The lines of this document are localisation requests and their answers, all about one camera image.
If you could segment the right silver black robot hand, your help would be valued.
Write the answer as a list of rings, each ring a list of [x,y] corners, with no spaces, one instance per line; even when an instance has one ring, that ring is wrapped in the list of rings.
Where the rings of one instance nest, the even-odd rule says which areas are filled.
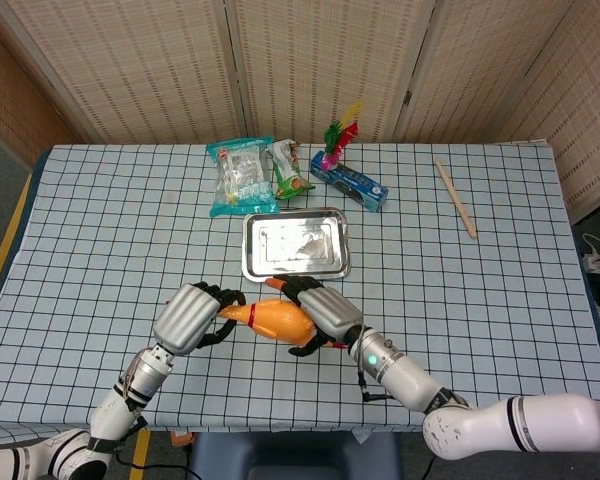
[[[313,321],[315,335],[305,346],[290,348],[291,355],[309,356],[329,342],[343,344],[351,350],[365,330],[361,310],[314,277],[275,275],[265,283],[280,290]]]

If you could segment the blue rectangular box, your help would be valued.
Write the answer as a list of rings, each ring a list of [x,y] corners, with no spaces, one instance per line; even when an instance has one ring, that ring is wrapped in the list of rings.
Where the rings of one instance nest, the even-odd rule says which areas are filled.
[[[324,155],[324,151],[319,151],[311,159],[310,172],[370,212],[379,212],[387,199],[388,188],[344,164],[338,164],[331,170],[324,170],[322,168]]]

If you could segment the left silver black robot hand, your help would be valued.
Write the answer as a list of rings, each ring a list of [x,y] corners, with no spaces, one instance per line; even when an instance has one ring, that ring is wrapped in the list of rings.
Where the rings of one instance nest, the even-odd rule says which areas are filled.
[[[155,321],[154,338],[174,356],[187,356],[194,349],[219,344],[233,331],[237,321],[227,319],[216,332],[208,330],[223,309],[234,305],[246,305],[240,290],[222,289],[206,282],[185,284]]]

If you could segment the wooden stick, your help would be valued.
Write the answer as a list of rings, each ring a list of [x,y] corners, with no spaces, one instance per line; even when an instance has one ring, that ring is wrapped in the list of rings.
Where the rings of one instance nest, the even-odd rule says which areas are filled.
[[[445,188],[447,189],[447,191],[456,207],[456,210],[457,210],[460,218],[462,219],[462,222],[467,230],[468,235],[470,236],[471,239],[476,240],[477,239],[476,227],[475,227],[473,221],[471,220],[464,203],[460,199],[460,197],[454,187],[451,177],[447,173],[444,166],[437,159],[434,160],[434,165],[436,166],[436,168],[439,172],[439,175],[445,185]]]

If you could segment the blue checked tablecloth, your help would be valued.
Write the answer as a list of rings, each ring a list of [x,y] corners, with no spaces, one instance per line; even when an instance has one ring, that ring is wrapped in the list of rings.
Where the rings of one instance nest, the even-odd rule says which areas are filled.
[[[550,146],[363,143],[345,162],[388,188],[379,212],[322,182],[286,208],[344,213],[351,270],[332,287],[367,325],[479,407],[600,401],[599,329]],[[0,292],[0,444],[84,427],[183,284],[274,296],[242,274],[241,219],[209,214],[216,177],[202,145],[59,145],[41,161]],[[144,415],[224,431],[422,422],[394,401],[363,404],[346,352],[299,359],[245,326],[178,358]]]

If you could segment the beige folding screen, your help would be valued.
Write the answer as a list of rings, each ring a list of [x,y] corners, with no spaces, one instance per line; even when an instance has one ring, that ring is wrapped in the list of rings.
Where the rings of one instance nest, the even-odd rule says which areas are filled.
[[[600,0],[0,0],[0,142],[544,139],[600,206]]]

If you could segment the yellow rubber chicken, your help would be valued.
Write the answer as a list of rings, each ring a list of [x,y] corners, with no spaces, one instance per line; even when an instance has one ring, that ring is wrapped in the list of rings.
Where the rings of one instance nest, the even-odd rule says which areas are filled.
[[[235,320],[260,336],[295,347],[305,347],[316,335],[312,319],[289,300],[274,298],[249,305],[231,305],[219,311],[217,316]]]

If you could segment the green white snack bag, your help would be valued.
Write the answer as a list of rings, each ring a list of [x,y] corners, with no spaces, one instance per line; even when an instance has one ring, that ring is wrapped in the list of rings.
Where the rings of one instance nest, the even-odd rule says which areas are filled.
[[[291,139],[273,142],[269,151],[273,160],[273,171],[277,182],[276,199],[287,200],[314,188],[301,175],[298,160],[298,143]]]

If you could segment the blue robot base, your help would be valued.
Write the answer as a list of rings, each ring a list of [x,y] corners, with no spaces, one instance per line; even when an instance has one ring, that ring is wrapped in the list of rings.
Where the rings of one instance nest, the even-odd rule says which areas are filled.
[[[187,480],[404,480],[400,438],[351,432],[200,433]]]

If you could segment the silver metal tray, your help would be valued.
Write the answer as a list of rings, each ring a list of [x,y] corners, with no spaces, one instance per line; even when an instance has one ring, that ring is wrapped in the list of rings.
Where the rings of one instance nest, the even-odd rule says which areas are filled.
[[[348,222],[337,208],[250,214],[243,220],[242,273],[253,282],[279,274],[337,279],[350,270]]]

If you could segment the teal snack bag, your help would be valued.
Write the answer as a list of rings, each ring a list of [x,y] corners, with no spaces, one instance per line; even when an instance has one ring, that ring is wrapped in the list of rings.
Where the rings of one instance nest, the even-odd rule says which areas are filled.
[[[210,216],[278,213],[269,172],[271,136],[208,144],[206,153],[217,170]]]

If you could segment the colourful feather shuttlecock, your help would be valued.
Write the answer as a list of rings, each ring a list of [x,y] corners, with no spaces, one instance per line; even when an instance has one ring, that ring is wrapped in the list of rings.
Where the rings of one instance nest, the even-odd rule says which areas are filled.
[[[330,123],[324,132],[324,155],[321,160],[323,171],[335,169],[345,147],[358,135],[358,117],[364,101],[358,99],[345,113]]]

